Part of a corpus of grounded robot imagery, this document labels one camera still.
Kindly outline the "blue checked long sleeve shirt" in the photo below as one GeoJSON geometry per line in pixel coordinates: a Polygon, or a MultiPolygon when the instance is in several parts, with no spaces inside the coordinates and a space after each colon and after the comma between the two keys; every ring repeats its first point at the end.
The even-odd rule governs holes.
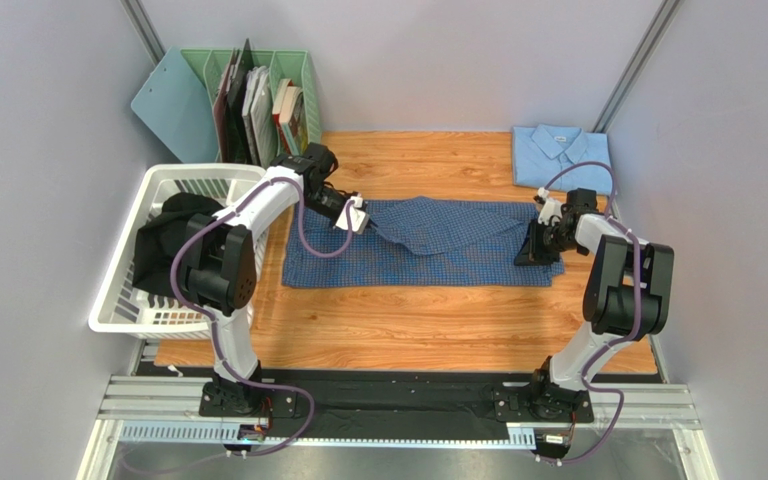
{"type": "Polygon", "coordinates": [[[345,231],[307,210],[291,223],[282,282],[299,289],[360,286],[549,287],[562,261],[517,266],[515,256],[538,215],[531,203],[369,200],[366,230],[345,231]]]}

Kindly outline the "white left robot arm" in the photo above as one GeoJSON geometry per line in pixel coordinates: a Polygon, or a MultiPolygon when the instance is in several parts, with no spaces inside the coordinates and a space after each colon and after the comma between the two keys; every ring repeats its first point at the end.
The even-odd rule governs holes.
{"type": "Polygon", "coordinates": [[[289,208],[299,221],[307,210],[328,218],[348,241],[365,229],[361,194],[338,190],[328,181],[338,166],[328,147],[311,143],[300,155],[279,156],[234,203],[189,220],[169,278],[177,300],[209,321],[214,374],[204,388],[203,415],[219,408],[248,414],[263,405],[270,389],[260,380],[249,324],[234,317],[249,307],[256,289],[257,240],[289,208]]]}

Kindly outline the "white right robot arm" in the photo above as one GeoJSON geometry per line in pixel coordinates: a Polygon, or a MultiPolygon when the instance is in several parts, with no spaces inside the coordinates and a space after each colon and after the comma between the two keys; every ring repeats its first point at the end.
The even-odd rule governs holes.
{"type": "Polygon", "coordinates": [[[585,286],[583,324],[532,377],[529,403],[545,417],[584,404],[590,381],[616,353],[658,334],[668,318],[674,251],[641,240],[597,208],[593,190],[575,189],[560,202],[540,189],[517,266],[549,266],[562,253],[593,255],[585,286]]]}

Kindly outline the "red spine book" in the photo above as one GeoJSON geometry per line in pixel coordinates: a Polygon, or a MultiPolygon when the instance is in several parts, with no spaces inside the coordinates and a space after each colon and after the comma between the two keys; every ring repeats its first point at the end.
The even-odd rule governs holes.
{"type": "Polygon", "coordinates": [[[301,155],[308,145],[304,92],[289,78],[278,82],[273,96],[272,118],[284,150],[301,155]]]}

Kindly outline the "folded light blue shirt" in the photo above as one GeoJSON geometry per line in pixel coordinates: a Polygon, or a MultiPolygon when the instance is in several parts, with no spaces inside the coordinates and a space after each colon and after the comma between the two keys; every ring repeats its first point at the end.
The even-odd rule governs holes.
{"type": "Polygon", "coordinates": [[[609,138],[578,127],[539,124],[512,129],[512,178],[517,186],[544,187],[571,167],[552,187],[559,191],[590,189],[599,195],[612,192],[609,138]]]}

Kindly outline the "white paper folder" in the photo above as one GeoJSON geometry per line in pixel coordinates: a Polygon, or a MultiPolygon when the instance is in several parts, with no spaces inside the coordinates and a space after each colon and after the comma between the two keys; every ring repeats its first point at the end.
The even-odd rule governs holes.
{"type": "Polygon", "coordinates": [[[270,69],[267,66],[255,67],[246,76],[241,113],[251,162],[263,168],[268,168],[277,155],[272,108],[270,69]]]}

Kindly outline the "dark brown folder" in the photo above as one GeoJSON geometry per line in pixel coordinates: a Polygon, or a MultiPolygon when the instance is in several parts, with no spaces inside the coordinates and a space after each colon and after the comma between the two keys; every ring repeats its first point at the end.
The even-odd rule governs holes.
{"type": "Polygon", "coordinates": [[[247,75],[254,66],[250,40],[234,49],[225,65],[213,103],[213,118],[222,163],[254,165],[243,120],[247,75]]]}

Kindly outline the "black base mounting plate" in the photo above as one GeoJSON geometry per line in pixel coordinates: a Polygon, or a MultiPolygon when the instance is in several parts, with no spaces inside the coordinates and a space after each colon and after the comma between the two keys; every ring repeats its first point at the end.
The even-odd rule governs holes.
{"type": "Polygon", "coordinates": [[[273,422],[284,436],[304,425],[305,439],[496,441],[525,423],[567,430],[594,422],[585,392],[567,393],[544,374],[266,368],[264,389],[217,379],[207,368],[180,377],[142,367],[147,401],[185,420],[273,422]]]}

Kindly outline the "black shirt in basket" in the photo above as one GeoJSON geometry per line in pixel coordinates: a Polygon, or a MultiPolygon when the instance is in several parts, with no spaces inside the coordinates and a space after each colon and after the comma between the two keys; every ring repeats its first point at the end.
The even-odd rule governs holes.
{"type": "Polygon", "coordinates": [[[193,193],[179,192],[169,197],[162,204],[160,213],[136,233],[133,286],[153,295],[172,298],[170,269],[187,240],[189,220],[197,214],[212,216],[222,208],[218,201],[193,193]]]}

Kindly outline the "light blue clipboard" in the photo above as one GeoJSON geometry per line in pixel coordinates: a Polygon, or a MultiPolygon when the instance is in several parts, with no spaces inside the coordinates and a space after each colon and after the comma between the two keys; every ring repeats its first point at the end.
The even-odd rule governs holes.
{"type": "Polygon", "coordinates": [[[212,104],[180,48],[168,49],[130,107],[180,162],[216,160],[219,146],[212,104]]]}

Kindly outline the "white plastic laundry basket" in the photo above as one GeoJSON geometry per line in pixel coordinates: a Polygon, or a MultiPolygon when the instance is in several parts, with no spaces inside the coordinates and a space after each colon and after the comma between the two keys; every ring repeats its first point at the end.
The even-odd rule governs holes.
{"type": "Polygon", "coordinates": [[[100,291],[88,316],[99,333],[127,334],[145,340],[207,340],[207,319],[175,298],[137,289],[133,283],[136,233],[161,212],[166,200],[193,193],[226,206],[240,199],[264,176],[257,166],[232,164],[158,165],[143,176],[119,235],[100,291]]]}

